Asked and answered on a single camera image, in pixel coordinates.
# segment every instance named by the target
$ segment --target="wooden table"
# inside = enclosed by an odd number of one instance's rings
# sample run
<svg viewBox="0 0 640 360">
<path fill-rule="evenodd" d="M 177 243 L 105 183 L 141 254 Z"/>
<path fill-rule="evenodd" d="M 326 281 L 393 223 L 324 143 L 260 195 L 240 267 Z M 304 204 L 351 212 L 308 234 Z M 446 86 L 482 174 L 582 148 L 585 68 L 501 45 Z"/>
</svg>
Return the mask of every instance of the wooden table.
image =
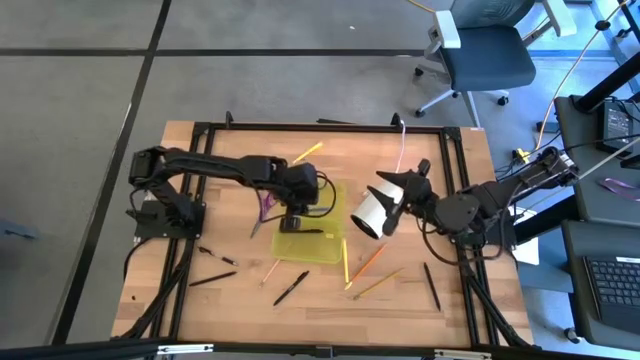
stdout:
<svg viewBox="0 0 640 360">
<path fill-rule="evenodd" d="M 167 123 L 162 145 L 188 149 L 193 122 Z M 461 129 L 469 179 L 472 184 L 494 179 L 483 130 Z M 282 262 L 265 286 L 258 284 L 272 266 L 270 246 L 277 223 L 263 225 L 249 239 L 258 204 L 251 189 L 235 182 L 208 179 L 204 201 L 208 205 L 204 231 L 198 245 L 239 262 L 230 266 L 196 252 L 189 281 L 238 270 L 234 277 L 188 288 L 178 338 L 190 341 L 377 345 L 419 347 L 469 347 L 469 336 L 456 267 L 436 260 L 425 247 L 416 221 L 403 216 L 395 235 L 374 241 L 358 230 L 348 214 L 363 199 L 367 185 L 376 185 L 375 170 L 393 171 L 400 150 L 399 134 L 327 133 L 293 131 L 219 130 L 213 154 L 241 157 L 274 155 L 295 159 L 318 141 L 324 147 L 308 157 L 334 182 L 346 184 L 346 237 L 349 268 L 357 269 L 384 242 L 386 250 L 351 289 L 344 290 L 342 264 L 318 265 Z M 456 186 L 460 187 L 455 151 L 450 145 Z M 442 155 L 437 136 L 407 134 L 401 171 L 415 169 L 422 158 L 431 161 L 429 178 L 436 193 L 446 195 Z M 181 177 L 171 179 L 179 188 Z M 455 259 L 454 247 L 442 236 L 429 236 L 440 254 Z M 155 296 L 160 283 L 167 240 L 154 239 L 131 259 L 124 283 L 113 335 L 128 330 Z M 495 253 L 486 247 L 485 254 Z M 438 312 L 425 280 L 422 263 L 431 269 L 442 303 Z M 351 297 L 391 271 L 404 271 L 358 301 Z M 492 298 L 521 337 L 531 342 L 526 309 L 513 260 L 502 256 L 486 263 Z M 280 305 L 274 300 L 304 270 L 310 275 Z M 475 301 L 481 340 L 487 343 L 482 306 Z M 165 309 L 161 335 L 168 333 L 172 300 Z"/>
</svg>

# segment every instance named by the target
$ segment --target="purple cable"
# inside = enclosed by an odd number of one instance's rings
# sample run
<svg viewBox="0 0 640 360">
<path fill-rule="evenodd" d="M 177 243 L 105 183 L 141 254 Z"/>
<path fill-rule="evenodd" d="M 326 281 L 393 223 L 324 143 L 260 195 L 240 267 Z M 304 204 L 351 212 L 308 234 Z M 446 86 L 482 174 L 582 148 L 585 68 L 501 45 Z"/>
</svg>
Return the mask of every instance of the purple cable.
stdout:
<svg viewBox="0 0 640 360">
<path fill-rule="evenodd" d="M 623 198 L 632 200 L 632 201 L 636 201 L 639 202 L 640 201 L 640 197 L 638 196 L 633 196 L 629 193 L 627 193 L 627 191 L 625 191 L 625 189 L 629 189 L 629 190 L 640 190 L 640 188 L 635 187 L 635 186 L 631 186 L 627 183 L 624 183 L 620 180 L 616 180 L 616 179 L 612 179 L 612 178 L 606 178 L 604 180 L 600 180 L 598 182 L 598 184 L 600 184 L 600 186 L 602 186 L 603 188 L 611 191 L 614 194 L 617 194 L 619 196 L 622 196 Z"/>
</svg>

